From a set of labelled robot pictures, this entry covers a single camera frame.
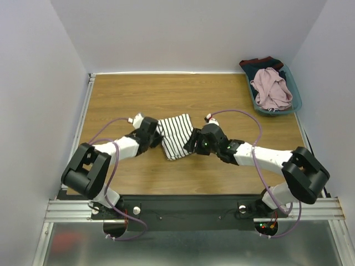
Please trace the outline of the black white striped tank top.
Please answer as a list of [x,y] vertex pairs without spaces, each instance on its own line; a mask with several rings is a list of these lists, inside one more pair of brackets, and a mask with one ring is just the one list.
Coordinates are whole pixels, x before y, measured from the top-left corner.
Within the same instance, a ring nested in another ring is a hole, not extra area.
[[190,140],[193,129],[189,114],[158,121],[156,130],[163,137],[161,145],[168,160],[177,160],[191,154],[184,146]]

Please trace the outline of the pink tank top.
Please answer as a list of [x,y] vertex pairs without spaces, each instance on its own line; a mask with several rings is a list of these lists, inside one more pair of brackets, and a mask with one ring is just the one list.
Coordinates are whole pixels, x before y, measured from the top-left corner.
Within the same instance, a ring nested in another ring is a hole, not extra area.
[[291,107],[293,96],[274,68],[259,69],[250,84],[257,91],[255,102],[261,109],[282,111]]

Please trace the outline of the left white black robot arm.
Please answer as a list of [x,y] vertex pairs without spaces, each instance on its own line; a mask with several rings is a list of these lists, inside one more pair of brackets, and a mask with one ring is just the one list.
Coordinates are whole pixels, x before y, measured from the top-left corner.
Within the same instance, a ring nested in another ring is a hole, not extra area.
[[135,158],[152,147],[158,133],[158,120],[152,117],[137,115],[127,119],[134,131],[117,139],[104,139],[106,143],[92,139],[90,143],[82,143],[69,160],[61,183],[78,192],[85,198],[104,206],[104,212],[110,218],[118,218],[123,214],[120,195],[105,183],[111,165],[114,166],[112,176],[118,168],[118,162]]

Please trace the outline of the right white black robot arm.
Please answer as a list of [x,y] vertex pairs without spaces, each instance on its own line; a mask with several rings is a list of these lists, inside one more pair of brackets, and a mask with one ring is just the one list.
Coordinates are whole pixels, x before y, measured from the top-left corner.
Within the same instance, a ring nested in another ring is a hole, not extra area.
[[192,127],[186,132],[184,150],[192,154],[215,154],[222,162],[236,166],[253,166],[257,172],[271,171],[284,178],[276,186],[264,186],[264,191],[246,211],[259,217],[273,211],[284,210],[287,204],[296,201],[305,204],[316,203],[330,178],[326,168],[312,152],[299,146],[293,151],[273,150],[248,142],[228,138],[218,124],[206,124],[198,129]]

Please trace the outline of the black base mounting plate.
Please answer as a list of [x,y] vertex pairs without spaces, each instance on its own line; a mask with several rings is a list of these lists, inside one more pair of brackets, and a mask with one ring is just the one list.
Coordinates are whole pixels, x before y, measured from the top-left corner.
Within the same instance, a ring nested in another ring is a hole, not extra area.
[[142,220],[150,231],[253,231],[255,219],[284,218],[260,195],[123,195],[116,207]]

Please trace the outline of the dark navy maroon garment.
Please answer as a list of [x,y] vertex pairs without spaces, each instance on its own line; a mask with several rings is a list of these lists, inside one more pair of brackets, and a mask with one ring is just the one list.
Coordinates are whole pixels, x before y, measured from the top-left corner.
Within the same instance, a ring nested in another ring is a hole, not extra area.
[[283,63],[273,57],[266,57],[262,59],[242,60],[239,62],[239,66],[245,72],[249,81],[252,81],[260,69],[274,68],[274,70],[279,71],[283,67]]

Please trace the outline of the teal plastic basket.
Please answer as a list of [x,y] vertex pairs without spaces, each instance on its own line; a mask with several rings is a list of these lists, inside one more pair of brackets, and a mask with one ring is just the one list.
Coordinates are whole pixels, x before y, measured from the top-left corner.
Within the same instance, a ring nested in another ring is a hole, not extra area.
[[280,69],[280,71],[284,72],[284,77],[286,78],[285,81],[286,81],[287,88],[289,89],[289,91],[291,92],[291,94],[293,96],[291,106],[288,109],[282,110],[282,111],[268,111],[268,110],[260,108],[255,102],[255,97],[253,94],[254,88],[250,84],[250,80],[249,80],[248,76],[246,75],[247,86],[248,86],[248,89],[249,89],[249,92],[251,95],[253,108],[261,116],[276,117],[276,116],[294,114],[294,113],[298,112],[299,109],[302,107],[302,100],[301,100],[297,85],[295,83],[295,80],[293,78],[293,75],[292,75],[289,67],[286,64],[284,64],[283,67]]

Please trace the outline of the right aluminium frame rail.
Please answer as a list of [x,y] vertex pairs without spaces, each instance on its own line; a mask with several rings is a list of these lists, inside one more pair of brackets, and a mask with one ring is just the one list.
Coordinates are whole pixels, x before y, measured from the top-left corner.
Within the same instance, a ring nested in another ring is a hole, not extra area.
[[[304,145],[313,153],[313,148],[311,146],[306,130],[302,125],[301,119],[299,118],[298,112],[295,113],[295,118],[297,120]],[[330,195],[331,194],[328,193],[326,187],[321,192],[322,198],[329,198]],[[334,240],[334,246],[339,255],[341,265],[354,265],[354,245],[345,222],[345,215],[339,199],[338,197],[335,197],[335,199],[338,201],[338,205],[340,206],[340,209],[343,213],[343,218],[328,219],[330,232],[332,239]]]

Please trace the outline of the aluminium frame rail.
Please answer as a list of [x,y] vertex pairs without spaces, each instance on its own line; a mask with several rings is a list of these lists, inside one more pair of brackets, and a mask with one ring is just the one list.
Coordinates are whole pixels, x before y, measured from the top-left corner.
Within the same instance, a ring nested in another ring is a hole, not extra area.
[[[297,120],[304,145],[313,153],[313,148],[311,146],[306,130],[302,125],[301,119],[299,118],[298,112],[295,113],[295,118]],[[321,192],[322,198],[329,198],[330,195],[331,194],[328,193],[326,187]],[[338,205],[340,206],[340,209],[343,213],[343,218],[328,219],[330,232],[332,239],[334,240],[334,246],[339,255],[341,265],[354,265],[354,245],[345,222],[345,215],[339,199],[338,197],[335,197],[335,199],[338,201]]]
[[[77,126],[74,132],[74,137],[71,145],[71,149],[69,152],[68,160],[71,158],[71,156],[74,153],[75,148],[78,147],[79,140],[82,134],[83,126],[84,126],[84,120],[87,114],[87,109],[89,106],[90,102],[90,97],[93,91],[94,87],[94,82],[95,82],[96,74],[95,73],[89,73],[88,74],[88,85],[85,88],[85,94],[84,94],[84,100],[81,105],[81,110],[79,113],[79,118],[77,121]],[[44,223],[42,227],[42,231],[39,237],[37,249],[34,255],[33,263],[32,265],[44,265],[46,256],[49,250],[49,245],[50,245],[50,240],[52,237],[53,233],[53,228],[54,228],[54,222],[47,222],[47,219],[44,218]]]
[[[320,198],[315,204],[302,204],[299,210],[298,204],[293,205],[293,209],[288,217],[279,221],[295,221],[301,213],[301,221],[341,221],[345,219],[340,202],[336,198]],[[49,201],[45,213],[45,223],[79,223],[79,222],[100,222],[100,219],[93,218],[92,209],[88,206],[88,201]]]

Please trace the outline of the front aluminium frame rail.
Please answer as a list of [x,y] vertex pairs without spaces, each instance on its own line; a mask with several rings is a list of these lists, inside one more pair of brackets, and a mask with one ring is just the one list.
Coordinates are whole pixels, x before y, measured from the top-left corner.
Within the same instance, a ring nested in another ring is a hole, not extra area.
[[[336,198],[320,198],[315,204],[302,204],[299,210],[298,204],[293,205],[293,209],[288,217],[279,221],[295,221],[301,213],[301,221],[341,221],[345,219],[340,202]],[[79,223],[79,222],[100,222],[100,219],[93,218],[92,209],[88,206],[88,201],[49,201],[45,213],[45,223]]]

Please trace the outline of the left aluminium frame rail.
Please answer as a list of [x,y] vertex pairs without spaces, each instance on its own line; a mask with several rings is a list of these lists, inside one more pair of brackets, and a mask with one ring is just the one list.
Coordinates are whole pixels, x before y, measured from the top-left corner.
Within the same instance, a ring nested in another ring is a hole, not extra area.
[[[81,110],[79,113],[79,118],[77,121],[77,126],[74,132],[74,137],[71,145],[71,149],[69,152],[68,160],[71,158],[71,156],[74,153],[75,148],[78,147],[79,140],[82,134],[83,126],[84,126],[84,120],[87,114],[87,109],[89,106],[90,102],[90,97],[93,91],[94,87],[94,82],[95,82],[96,74],[95,73],[89,73],[88,74],[88,85],[85,88],[85,94],[84,94],[84,100],[81,105]],[[42,227],[42,231],[39,237],[37,249],[34,255],[33,263],[32,265],[44,265],[46,256],[49,250],[49,245],[50,245],[50,240],[52,237],[53,233],[53,228],[54,228],[54,222],[47,222],[47,219],[44,218],[44,223]]]

